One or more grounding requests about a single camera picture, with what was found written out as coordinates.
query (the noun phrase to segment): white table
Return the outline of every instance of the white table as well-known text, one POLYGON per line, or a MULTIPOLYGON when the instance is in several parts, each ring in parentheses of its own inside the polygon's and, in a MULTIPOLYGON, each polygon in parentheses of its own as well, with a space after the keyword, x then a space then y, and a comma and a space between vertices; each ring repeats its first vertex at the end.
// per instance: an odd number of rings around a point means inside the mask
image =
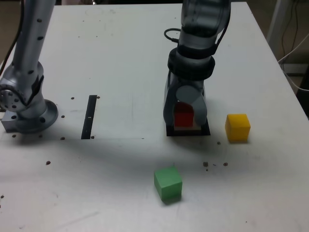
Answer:
POLYGON ((59 118, 42 138, 1 127, 1 232, 309 230, 309 123, 246 3, 232 4, 205 81, 211 136, 166 137, 163 31, 180 16, 180 4, 55 7, 40 61, 59 118), (89 95, 95 139, 81 140, 89 95), (248 115, 247 144, 226 139, 232 113, 248 115), (183 198, 164 205, 153 174, 173 164, 183 198))

